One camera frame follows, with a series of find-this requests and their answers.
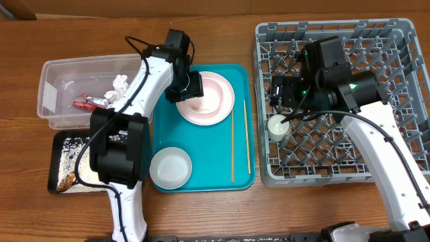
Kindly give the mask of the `large pink plate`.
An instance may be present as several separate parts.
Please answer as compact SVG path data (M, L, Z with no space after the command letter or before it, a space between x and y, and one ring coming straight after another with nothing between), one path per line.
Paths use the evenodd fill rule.
M221 107L211 114L197 114L187 109L183 101L177 103L177 109L187 121L200 126L210 126L223 121L231 113L234 106L234 90L228 80L218 73L202 71L200 75L202 79L213 79L219 82L224 95Z

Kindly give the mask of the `white paper cup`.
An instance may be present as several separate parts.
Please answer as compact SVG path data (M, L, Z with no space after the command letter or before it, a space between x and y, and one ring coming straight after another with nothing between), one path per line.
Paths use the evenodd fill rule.
M285 136L292 133L292 126L289 121L282 123L285 116L276 114L267 122L269 138L275 142L280 142Z

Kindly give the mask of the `wooden chopstick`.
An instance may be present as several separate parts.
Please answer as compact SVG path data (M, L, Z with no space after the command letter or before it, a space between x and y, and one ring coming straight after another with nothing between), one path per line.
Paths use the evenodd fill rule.
M231 111L231 183L234 183L234 109Z
M244 123L245 123L245 138L247 147L247 170L248 174L251 175L251 158L250 158L250 148L249 148L249 131L248 131L248 119L247 119L247 106L246 100L243 100L243 111L244 111Z

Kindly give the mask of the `white napkin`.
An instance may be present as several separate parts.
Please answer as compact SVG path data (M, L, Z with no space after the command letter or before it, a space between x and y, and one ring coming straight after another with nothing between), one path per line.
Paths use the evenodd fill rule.
M106 98L109 104L113 104L114 102L118 101L125 94L129 87L127 80L127 75L116 76L112 83L114 89L107 91L104 95L104 98Z

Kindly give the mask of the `grey metal bowl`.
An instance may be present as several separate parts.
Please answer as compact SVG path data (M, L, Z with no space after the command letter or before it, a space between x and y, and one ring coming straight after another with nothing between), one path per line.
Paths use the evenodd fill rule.
M165 190L180 188L186 184L191 173L191 158L177 147L164 148L151 160L150 177L155 185Z

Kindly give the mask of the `red foil snack wrapper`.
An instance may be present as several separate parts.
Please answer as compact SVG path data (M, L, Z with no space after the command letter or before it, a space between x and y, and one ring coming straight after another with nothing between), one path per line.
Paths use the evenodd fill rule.
M104 98L91 97L86 93L81 94L73 100L73 107L94 111L96 108L107 109L108 100Z

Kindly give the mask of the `small pink saucer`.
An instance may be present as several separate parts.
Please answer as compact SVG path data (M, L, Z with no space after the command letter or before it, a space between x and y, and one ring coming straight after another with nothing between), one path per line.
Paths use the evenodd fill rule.
M202 79L202 85L204 95L185 100L184 106L197 114L211 114L221 107L223 90L213 79Z

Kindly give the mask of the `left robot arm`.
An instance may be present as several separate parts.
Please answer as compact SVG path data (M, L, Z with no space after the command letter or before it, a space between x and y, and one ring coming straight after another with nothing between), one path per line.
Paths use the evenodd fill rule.
M194 57L190 37L170 29L163 44L138 50L140 69L112 107L91 113L89 166L98 175L97 188L107 190L114 230L110 241L144 241L142 184L152 159L148 118L159 98L172 104L204 94L202 78L190 69Z

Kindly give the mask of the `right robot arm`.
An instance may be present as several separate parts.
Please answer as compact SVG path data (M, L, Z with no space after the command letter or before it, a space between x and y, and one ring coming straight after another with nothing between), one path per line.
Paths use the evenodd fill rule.
M282 123L332 115L364 158L389 224L379 229L338 223L322 229L319 241L428 241L429 184L378 77L371 71L353 73L338 36L308 43L294 58L300 63L298 76L272 76L270 105L293 109Z

